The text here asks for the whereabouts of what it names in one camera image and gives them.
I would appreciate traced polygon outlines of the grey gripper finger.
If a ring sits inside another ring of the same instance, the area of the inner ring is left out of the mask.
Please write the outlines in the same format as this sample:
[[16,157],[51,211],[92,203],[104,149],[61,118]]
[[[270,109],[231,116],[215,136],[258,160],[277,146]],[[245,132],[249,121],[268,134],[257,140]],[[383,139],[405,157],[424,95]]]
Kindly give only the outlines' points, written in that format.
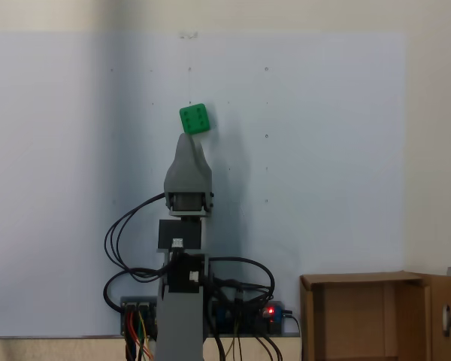
[[192,177],[195,180],[211,180],[212,171],[204,155],[200,142],[192,143]]
[[192,136],[186,133],[180,135],[166,178],[175,178],[181,175],[193,174],[198,169],[195,143]]

